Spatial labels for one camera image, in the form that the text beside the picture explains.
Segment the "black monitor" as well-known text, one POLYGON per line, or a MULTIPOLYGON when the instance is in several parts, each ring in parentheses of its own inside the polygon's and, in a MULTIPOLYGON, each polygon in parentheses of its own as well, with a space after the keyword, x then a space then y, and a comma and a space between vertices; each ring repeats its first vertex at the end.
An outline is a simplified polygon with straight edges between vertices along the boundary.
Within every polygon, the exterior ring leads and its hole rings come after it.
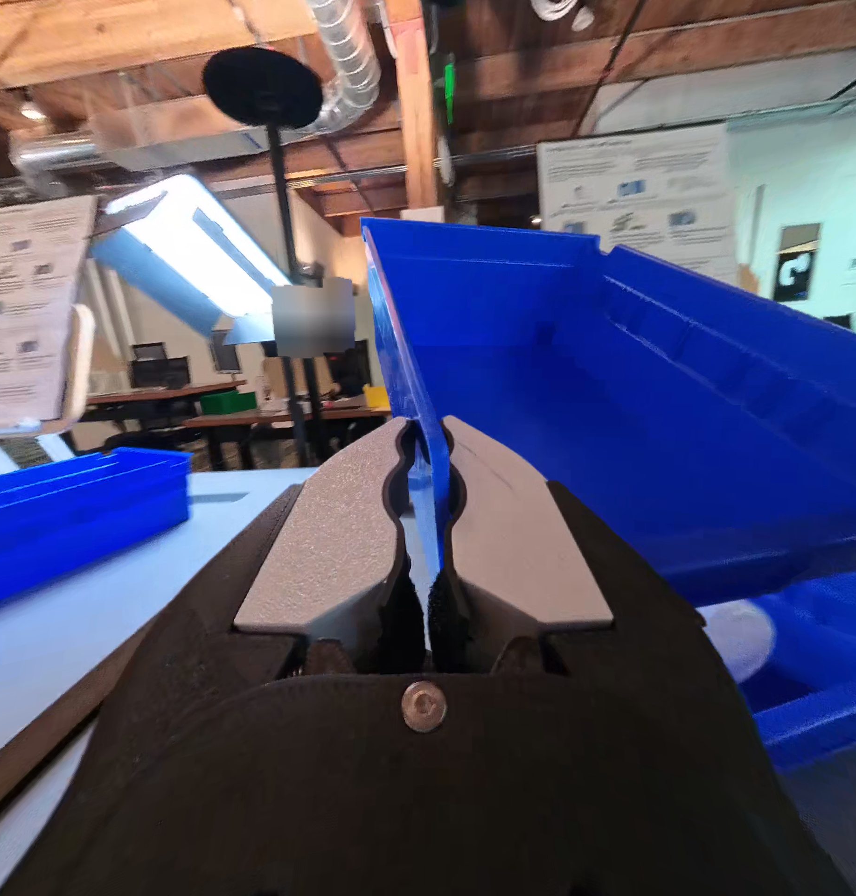
POLYGON ((169 357, 164 342, 134 344, 131 351, 132 388, 178 390, 190 385, 188 357, 169 357))

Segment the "black floor lamp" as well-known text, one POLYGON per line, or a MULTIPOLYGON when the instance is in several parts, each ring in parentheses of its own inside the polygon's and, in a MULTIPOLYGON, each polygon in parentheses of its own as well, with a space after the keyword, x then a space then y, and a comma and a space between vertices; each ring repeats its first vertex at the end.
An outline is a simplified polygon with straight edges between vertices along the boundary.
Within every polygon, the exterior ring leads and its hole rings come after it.
POLYGON ((280 132, 315 122, 322 104, 319 77, 287 54, 246 47, 215 53, 202 78, 206 94, 227 117, 265 127, 288 276, 293 285, 308 285, 296 252, 280 132))

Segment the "printed instruction sheet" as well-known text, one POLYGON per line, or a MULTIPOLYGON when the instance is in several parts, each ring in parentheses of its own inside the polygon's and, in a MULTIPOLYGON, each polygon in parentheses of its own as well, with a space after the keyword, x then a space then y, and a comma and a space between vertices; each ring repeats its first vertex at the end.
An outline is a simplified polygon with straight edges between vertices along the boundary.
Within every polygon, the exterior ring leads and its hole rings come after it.
POLYGON ((55 420, 98 200, 0 208, 0 432, 55 420))
POLYGON ((543 230, 738 285, 725 124, 540 143, 543 230))

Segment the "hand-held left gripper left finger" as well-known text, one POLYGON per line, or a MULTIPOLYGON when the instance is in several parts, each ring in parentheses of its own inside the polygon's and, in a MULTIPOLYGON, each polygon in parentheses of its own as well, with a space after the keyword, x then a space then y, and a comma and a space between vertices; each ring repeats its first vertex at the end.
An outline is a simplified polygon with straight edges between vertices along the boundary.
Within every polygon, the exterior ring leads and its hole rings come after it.
POLYGON ((337 641, 354 662, 424 661, 400 520, 415 430, 393 418, 306 479, 236 613, 237 630, 337 641))

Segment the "silver air duct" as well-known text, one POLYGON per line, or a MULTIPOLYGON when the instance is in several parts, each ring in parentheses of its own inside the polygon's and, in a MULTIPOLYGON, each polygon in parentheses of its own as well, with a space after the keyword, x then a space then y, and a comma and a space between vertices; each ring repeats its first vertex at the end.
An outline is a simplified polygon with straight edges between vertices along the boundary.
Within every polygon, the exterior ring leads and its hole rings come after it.
MULTIPOLYGON (((316 73, 322 88, 320 113, 312 124, 283 129, 284 146, 337 135, 357 124, 379 95, 380 66, 360 3, 306 2, 306 6, 334 78, 323 83, 316 73)), ((149 172, 267 150, 265 127, 245 126, 227 117, 206 91, 101 111, 88 118, 85 129, 71 133, 33 137, 13 132, 8 140, 9 159, 26 180, 98 167, 149 172)))

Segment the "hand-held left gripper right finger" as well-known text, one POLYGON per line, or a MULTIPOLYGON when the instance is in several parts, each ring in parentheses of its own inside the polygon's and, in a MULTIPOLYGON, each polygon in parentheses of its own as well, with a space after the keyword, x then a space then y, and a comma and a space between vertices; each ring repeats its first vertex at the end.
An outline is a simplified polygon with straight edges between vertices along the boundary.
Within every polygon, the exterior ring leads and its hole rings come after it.
POLYGON ((449 521, 429 598, 435 668, 491 668, 518 639, 610 629, 613 611, 547 479, 464 420, 442 428, 449 521))

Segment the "blue plastic bin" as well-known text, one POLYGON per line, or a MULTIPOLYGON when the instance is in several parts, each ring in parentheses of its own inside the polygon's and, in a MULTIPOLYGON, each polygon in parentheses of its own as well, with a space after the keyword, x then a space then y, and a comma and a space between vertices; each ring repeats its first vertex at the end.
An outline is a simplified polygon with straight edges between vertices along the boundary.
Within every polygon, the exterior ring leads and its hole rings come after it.
POLYGON ((747 600, 777 629, 766 666, 737 684, 773 766, 810 766, 856 745, 856 573, 747 600))
POLYGON ((190 454, 122 447, 0 475, 0 602, 190 517, 190 454))
POLYGON ((447 416, 699 605, 856 572, 856 333, 594 237, 385 218, 362 236, 391 409, 423 432, 434 573, 447 416))

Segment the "wooden post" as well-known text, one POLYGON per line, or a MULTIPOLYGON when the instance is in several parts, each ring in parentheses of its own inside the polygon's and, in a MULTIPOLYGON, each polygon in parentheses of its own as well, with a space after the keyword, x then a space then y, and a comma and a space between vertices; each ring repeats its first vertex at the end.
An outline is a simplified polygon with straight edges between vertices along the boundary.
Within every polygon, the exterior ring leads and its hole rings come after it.
POLYGON ((406 211, 441 205, 434 87, 422 3, 388 1, 389 33, 396 50, 397 95, 404 146, 406 211))

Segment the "white plastic bottle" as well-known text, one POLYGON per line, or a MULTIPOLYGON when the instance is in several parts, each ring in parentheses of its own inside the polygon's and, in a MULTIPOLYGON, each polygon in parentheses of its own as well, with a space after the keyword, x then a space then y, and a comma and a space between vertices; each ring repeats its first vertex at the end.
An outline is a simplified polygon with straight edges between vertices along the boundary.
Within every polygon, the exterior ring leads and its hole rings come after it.
POLYGON ((766 666, 776 644, 777 629, 758 604, 742 599, 702 607, 698 612, 705 633, 738 685, 766 666))

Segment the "white door with window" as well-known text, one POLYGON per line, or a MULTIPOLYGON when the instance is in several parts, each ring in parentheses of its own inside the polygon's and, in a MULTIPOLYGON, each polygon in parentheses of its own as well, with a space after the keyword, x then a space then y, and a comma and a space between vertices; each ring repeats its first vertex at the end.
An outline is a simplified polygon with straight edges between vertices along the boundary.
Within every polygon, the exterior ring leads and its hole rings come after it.
POLYGON ((746 257, 758 295, 852 330, 856 299, 844 283, 847 224, 831 190, 759 185, 746 257))

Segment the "white sign stand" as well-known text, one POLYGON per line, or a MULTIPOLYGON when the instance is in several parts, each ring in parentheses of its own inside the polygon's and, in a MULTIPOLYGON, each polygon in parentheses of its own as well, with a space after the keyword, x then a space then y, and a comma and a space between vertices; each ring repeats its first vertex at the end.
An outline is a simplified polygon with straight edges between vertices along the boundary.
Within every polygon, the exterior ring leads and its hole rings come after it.
POLYGON ((30 469, 76 456, 75 423, 30 421, 0 426, 0 475, 30 469))

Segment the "white light panel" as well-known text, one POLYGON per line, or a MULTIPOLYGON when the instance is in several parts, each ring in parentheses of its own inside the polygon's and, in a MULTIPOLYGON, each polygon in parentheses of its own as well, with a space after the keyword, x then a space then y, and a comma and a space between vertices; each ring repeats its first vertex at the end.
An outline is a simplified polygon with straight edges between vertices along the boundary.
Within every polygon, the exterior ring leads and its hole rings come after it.
POLYGON ((208 338, 273 342, 273 292, 290 280, 198 179, 173 175, 103 207, 91 256, 208 338))

